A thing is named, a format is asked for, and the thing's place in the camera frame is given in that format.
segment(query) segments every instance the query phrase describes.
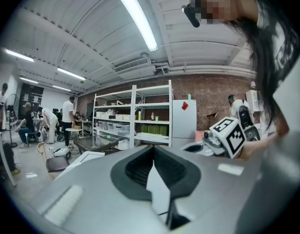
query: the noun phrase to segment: wooden chair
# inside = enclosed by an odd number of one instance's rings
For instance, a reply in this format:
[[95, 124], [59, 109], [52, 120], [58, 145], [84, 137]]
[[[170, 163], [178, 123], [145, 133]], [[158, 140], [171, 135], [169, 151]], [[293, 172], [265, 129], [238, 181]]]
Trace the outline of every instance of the wooden chair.
[[38, 143], [37, 151], [41, 154], [51, 180], [54, 180], [53, 174], [51, 173], [64, 171], [66, 167], [70, 165], [65, 156], [47, 158], [44, 142]]

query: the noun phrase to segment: black pants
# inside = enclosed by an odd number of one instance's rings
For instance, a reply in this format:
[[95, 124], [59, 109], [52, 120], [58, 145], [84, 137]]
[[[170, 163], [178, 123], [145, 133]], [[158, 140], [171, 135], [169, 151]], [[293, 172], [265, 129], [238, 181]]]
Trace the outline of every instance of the black pants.
[[64, 138], [65, 138], [65, 145], [68, 146], [70, 143], [70, 132], [66, 131], [66, 128], [71, 128], [72, 123], [71, 122], [62, 122], [62, 131], [64, 132]]
[[[14, 163], [14, 158], [13, 158], [14, 153], [12, 151], [12, 147], [11, 147], [10, 143], [4, 143], [2, 146], [3, 146], [5, 159], [7, 160], [9, 169], [10, 169], [10, 171], [14, 171], [16, 169], [16, 167], [15, 167], [15, 163]], [[1, 154], [0, 154], [0, 166], [3, 166]]]

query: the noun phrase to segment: white wall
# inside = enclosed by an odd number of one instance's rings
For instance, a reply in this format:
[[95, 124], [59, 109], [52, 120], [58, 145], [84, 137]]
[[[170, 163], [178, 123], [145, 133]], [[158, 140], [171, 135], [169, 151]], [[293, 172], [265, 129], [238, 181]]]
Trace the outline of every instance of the white wall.
[[[66, 102], [69, 98], [70, 95], [68, 94], [44, 88], [41, 99], [41, 107], [48, 108], [50, 110], [52, 110], [53, 108], [58, 108], [60, 110], [63, 103]], [[76, 97], [74, 102], [74, 112], [76, 112], [77, 99], [78, 98]]]
[[10, 94], [15, 94], [17, 92], [19, 78], [17, 76], [15, 65], [0, 61], [0, 91], [2, 90], [2, 85], [4, 83], [8, 84], [7, 97]]

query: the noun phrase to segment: white shelving unit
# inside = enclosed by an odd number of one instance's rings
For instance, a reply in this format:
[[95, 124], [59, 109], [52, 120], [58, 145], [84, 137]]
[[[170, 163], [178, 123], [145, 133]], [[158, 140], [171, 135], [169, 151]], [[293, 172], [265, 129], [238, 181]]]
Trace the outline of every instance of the white shelving unit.
[[[158, 102], [158, 103], [146, 103], [146, 97], [151, 96], [169, 96], [168, 102]], [[141, 103], [136, 103], [136, 98], [141, 98]], [[98, 99], [105, 100], [106, 103], [110, 100], [121, 100], [121, 99], [130, 99], [130, 104], [126, 105], [103, 105], [98, 106]], [[99, 129], [98, 121], [111, 121], [111, 122], [127, 122], [130, 123], [130, 132], [129, 135], [124, 136], [124, 138], [129, 139], [129, 148], [133, 148], [135, 146], [135, 140], [143, 140], [150, 141], [155, 143], [168, 144], [171, 146], [172, 142], [172, 100], [173, 100], [173, 90], [171, 86], [171, 80], [168, 81], [168, 85], [163, 86], [155, 86], [155, 87], [147, 87], [147, 88], [139, 88], [137, 89], [136, 85], [133, 85], [131, 89], [110, 93], [106, 95], [97, 96], [95, 94], [94, 99], [94, 108], [93, 108], [93, 122], [92, 122], [92, 133], [93, 135], [100, 135], [100, 133], [117, 135], [115, 131], [112, 130], [103, 130]], [[130, 109], [130, 119], [106, 119], [106, 118], [98, 118], [96, 117], [96, 111], [100, 109]], [[168, 121], [151, 121], [144, 120], [144, 110], [145, 109], [169, 109], [169, 120]], [[137, 110], [142, 110], [142, 119], [136, 120], [135, 113]], [[157, 137], [155, 136], [139, 136], [135, 135], [135, 124], [155, 124], [155, 125], [168, 125], [169, 126], [169, 136]]]
[[[150, 141], [150, 142], [156, 142], [156, 143], [164, 143], [168, 144], [169, 147], [171, 147], [172, 142], [172, 106], [173, 106], [173, 90], [171, 85], [171, 80], [168, 81], [168, 85], [163, 86], [155, 86], [155, 87], [147, 87], [147, 88], [139, 88], [136, 89], [136, 93], [141, 95], [141, 103], [135, 104], [135, 110], [140, 109], [142, 111], [141, 116], [143, 117], [141, 120], [135, 120], [132, 119], [133, 127], [135, 127], [135, 123], [137, 124], [154, 124], [154, 125], [168, 125], [169, 126], [169, 135], [168, 138], [165, 137], [149, 137], [149, 136], [139, 136], [135, 135], [133, 136], [134, 139], [143, 140], [143, 141]], [[158, 103], [146, 103], [147, 97], [152, 96], [168, 96], [168, 102], [158, 102]], [[144, 110], [145, 109], [169, 109], [169, 120], [167, 121], [152, 121], [152, 120], [144, 120]]]
[[[92, 119], [92, 133], [93, 135], [97, 135], [99, 136], [100, 133], [102, 134], [111, 134], [111, 135], [116, 135], [116, 136], [120, 136], [116, 133], [116, 131], [111, 131], [111, 130], [104, 130], [104, 129], [100, 129], [99, 128], [99, 122], [98, 121], [110, 121], [110, 122], [127, 122], [130, 123], [130, 132], [129, 135], [127, 136], [121, 136], [124, 138], [128, 138], [129, 139], [129, 147], [132, 148], [134, 146], [133, 143], [133, 132], [132, 132], [132, 127], [131, 127], [131, 119], [132, 117], [134, 117], [134, 113], [133, 115], [130, 113], [130, 119], [106, 119], [106, 118], [99, 118], [96, 117], [96, 111], [99, 109], [130, 109], [130, 112], [132, 112], [132, 98], [133, 98], [133, 88], [135, 86], [132, 86], [132, 89], [129, 90], [125, 90], [125, 91], [120, 91], [120, 92], [114, 92], [114, 93], [110, 93], [110, 94], [106, 94], [106, 95], [100, 95], [97, 96], [97, 94], [95, 94], [95, 99], [94, 99], [94, 107], [93, 107], [93, 119]], [[108, 101], [110, 100], [121, 100], [121, 99], [131, 99], [130, 104], [127, 105], [104, 105], [104, 106], [98, 106], [97, 105], [97, 101], [98, 99], [103, 99], [106, 103], [108, 103]]]

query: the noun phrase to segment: long dark hair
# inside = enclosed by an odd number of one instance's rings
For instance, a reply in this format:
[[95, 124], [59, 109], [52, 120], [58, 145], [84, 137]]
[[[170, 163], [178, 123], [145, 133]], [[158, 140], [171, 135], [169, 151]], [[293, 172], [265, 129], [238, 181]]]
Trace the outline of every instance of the long dark hair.
[[[247, 18], [240, 18], [226, 24], [241, 31], [251, 46], [252, 69], [256, 71], [257, 90], [260, 91], [269, 128], [280, 112], [273, 94], [279, 81], [286, 77], [300, 54], [300, 38], [277, 0], [256, 0], [256, 2], [268, 18], [268, 27], [258, 28], [256, 22]], [[277, 23], [282, 27], [285, 37], [281, 63], [275, 60], [272, 41], [272, 36], [277, 34], [275, 30]]]

